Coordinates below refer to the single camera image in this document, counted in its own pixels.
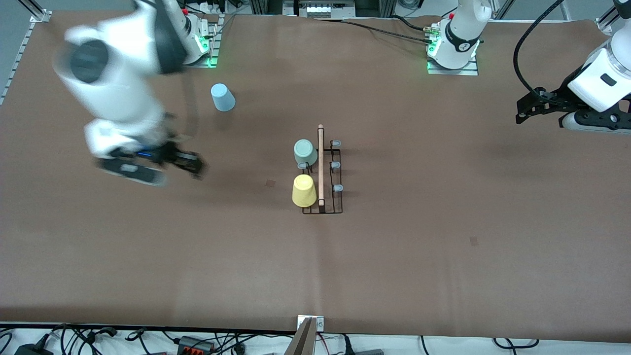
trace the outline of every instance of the yellow cup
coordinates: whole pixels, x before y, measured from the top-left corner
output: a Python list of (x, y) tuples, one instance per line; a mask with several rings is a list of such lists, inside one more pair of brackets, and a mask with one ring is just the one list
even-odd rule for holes
[(298, 207), (309, 207), (317, 200), (314, 180), (306, 174), (298, 175), (293, 180), (292, 201)]

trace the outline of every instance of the wooden stick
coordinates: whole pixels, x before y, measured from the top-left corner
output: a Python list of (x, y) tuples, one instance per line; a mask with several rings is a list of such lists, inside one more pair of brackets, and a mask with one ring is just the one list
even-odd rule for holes
[(318, 205), (324, 206), (324, 126), (317, 126), (317, 188)]

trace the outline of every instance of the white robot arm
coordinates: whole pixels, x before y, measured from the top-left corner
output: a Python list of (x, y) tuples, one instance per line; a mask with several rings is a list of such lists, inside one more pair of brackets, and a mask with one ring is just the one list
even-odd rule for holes
[(535, 88), (517, 101), (517, 124), (538, 114), (569, 112), (559, 119), (563, 128), (631, 133), (631, 114), (619, 106), (619, 102), (631, 100), (631, 0), (614, 0), (614, 5), (624, 26), (592, 52), (560, 88), (552, 92)]
[(432, 25), (440, 31), (429, 35), (433, 43), (427, 46), (427, 56), (447, 69), (463, 68), (475, 55), (492, 12), (488, 0), (458, 0), (453, 18)]
[(172, 116), (153, 96), (146, 78), (182, 71), (208, 51), (208, 22), (185, 16), (176, 0), (135, 0), (133, 13), (66, 32), (54, 69), (95, 119), (85, 126), (88, 148), (106, 172), (160, 185), (171, 163), (199, 177), (195, 153), (170, 141)]

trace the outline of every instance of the table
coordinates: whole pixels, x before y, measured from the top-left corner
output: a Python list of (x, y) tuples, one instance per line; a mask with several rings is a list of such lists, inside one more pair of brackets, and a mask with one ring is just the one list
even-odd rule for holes
[[(91, 117), (52, 70), (65, 29), (119, 14), (38, 24), (0, 107), (3, 320), (291, 330), (316, 314), (327, 332), (631, 341), (630, 140), (515, 124), (528, 24), (489, 24), (463, 77), (428, 75), (415, 42), (238, 16), (218, 67), (185, 74), (207, 176), (169, 169), (160, 189), (94, 167)], [(602, 41), (588, 21), (542, 24), (524, 76), (554, 89)], [(183, 127), (181, 76), (151, 83)], [(292, 145), (318, 124), (343, 142), (341, 215), (291, 203)]]

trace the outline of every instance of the teal cup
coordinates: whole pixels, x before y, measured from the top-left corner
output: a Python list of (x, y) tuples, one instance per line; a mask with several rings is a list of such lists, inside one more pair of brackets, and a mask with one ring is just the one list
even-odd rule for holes
[(317, 160), (317, 150), (310, 141), (299, 140), (293, 146), (293, 156), (296, 158), (296, 163), (307, 163), (313, 166)]

